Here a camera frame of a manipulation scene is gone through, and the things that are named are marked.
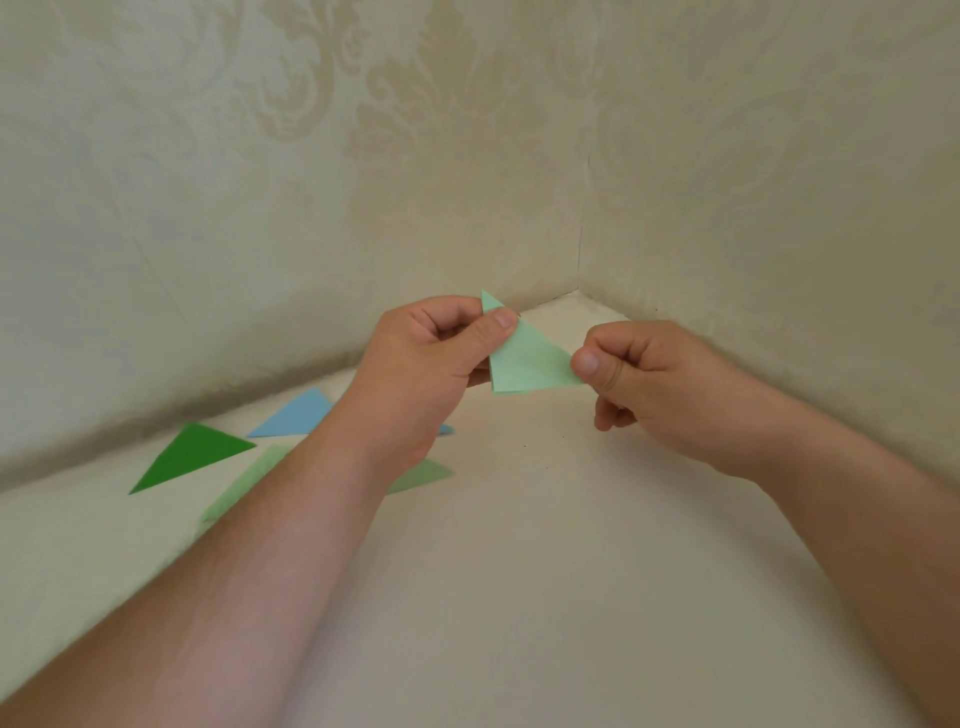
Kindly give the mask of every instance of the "person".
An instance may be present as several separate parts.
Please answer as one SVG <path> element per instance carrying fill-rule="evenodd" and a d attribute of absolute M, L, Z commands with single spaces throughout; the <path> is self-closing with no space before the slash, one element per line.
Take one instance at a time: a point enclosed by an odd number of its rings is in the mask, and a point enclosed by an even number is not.
<path fill-rule="evenodd" d="M 0 725 L 260 726 L 391 483 L 516 328 L 473 298 L 390 311 L 324 421 L 180 559 L 0 707 Z M 667 322 L 604 324 L 574 372 L 780 508 L 930 719 L 960 725 L 960 505 L 931 477 Z"/>

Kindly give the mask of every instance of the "wallpaper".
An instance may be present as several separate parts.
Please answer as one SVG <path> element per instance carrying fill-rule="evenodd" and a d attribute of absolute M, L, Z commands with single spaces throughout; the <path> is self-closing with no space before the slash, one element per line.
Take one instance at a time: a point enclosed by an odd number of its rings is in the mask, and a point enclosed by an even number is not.
<path fill-rule="evenodd" d="M 960 473 L 957 49 L 952 0 L 0 0 L 0 479 L 578 284 Z"/>
<path fill-rule="evenodd" d="M 522 15 L 2 0 L 0 473 L 342 366 L 399 303 L 573 290 L 588 103 Z"/>

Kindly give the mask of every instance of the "triangular paper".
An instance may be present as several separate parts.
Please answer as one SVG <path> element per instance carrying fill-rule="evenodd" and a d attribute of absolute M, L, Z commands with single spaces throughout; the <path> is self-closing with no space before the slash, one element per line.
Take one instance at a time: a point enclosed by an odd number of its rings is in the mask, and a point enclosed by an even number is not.
<path fill-rule="evenodd" d="M 332 408 L 333 404 L 319 389 L 308 389 L 283 405 L 274 416 L 247 437 L 309 435 Z"/>
<path fill-rule="evenodd" d="M 206 425 L 187 425 L 157 457 L 130 493 L 145 491 L 255 447 L 253 443 Z"/>
<path fill-rule="evenodd" d="M 503 305 L 481 292 L 487 313 Z M 570 370 L 570 354 L 520 319 L 507 343 L 490 355 L 490 374 L 496 394 L 583 384 Z"/>
<path fill-rule="evenodd" d="M 237 478 L 230 483 L 229 487 L 218 497 L 200 516 L 200 523 L 214 523 L 223 516 L 236 502 L 245 496 L 254 485 L 259 483 L 263 477 L 269 473 L 274 466 L 280 462 L 289 448 L 283 445 L 270 445 L 260 456 L 254 460 L 251 465 L 240 473 Z"/>
<path fill-rule="evenodd" d="M 417 465 L 396 479 L 394 484 L 390 486 L 390 490 L 387 491 L 387 495 L 390 493 L 399 493 L 400 491 L 409 491 L 411 488 L 426 485 L 427 483 L 432 483 L 434 480 L 440 480 L 450 475 L 453 475 L 453 471 L 450 468 L 446 468 L 440 463 L 435 463 L 433 460 L 421 460 Z"/>

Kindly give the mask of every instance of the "person's right hand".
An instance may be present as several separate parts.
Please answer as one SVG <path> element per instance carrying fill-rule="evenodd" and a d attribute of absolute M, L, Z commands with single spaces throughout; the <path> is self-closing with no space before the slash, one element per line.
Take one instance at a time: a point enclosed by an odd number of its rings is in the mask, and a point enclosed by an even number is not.
<path fill-rule="evenodd" d="M 639 423 L 680 454 L 752 480 L 781 464 L 815 416 L 668 321 L 594 327 L 571 367 L 598 395 L 597 429 Z"/>

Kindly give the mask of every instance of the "fingernail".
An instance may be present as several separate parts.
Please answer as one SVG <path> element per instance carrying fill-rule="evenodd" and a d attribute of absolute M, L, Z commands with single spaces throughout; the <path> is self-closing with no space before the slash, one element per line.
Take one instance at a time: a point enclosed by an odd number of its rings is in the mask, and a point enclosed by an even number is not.
<path fill-rule="evenodd" d="M 597 355 L 588 350 L 580 352 L 574 363 L 577 365 L 577 371 L 582 375 L 591 375 L 600 367 L 600 360 Z"/>
<path fill-rule="evenodd" d="M 514 324 L 516 314 L 509 308 L 497 308 L 493 312 L 493 318 L 501 328 L 510 328 Z"/>

